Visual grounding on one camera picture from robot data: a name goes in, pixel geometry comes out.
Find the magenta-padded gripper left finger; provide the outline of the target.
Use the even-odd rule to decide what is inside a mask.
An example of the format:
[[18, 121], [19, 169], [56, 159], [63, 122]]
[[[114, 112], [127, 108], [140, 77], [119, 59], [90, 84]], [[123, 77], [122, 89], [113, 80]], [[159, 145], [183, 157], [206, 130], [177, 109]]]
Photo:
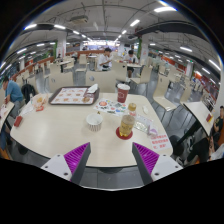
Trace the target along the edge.
[[72, 183], [79, 184], [90, 153], [91, 146], [87, 142], [66, 154], [56, 154], [42, 166], [42, 169]]

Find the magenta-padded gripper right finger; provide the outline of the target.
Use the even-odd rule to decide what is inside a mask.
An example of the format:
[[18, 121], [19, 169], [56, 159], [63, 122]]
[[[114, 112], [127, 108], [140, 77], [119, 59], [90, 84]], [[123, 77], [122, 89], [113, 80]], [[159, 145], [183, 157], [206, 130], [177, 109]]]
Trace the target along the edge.
[[138, 143], [132, 144], [132, 153], [145, 185], [182, 169], [170, 156], [159, 155]]

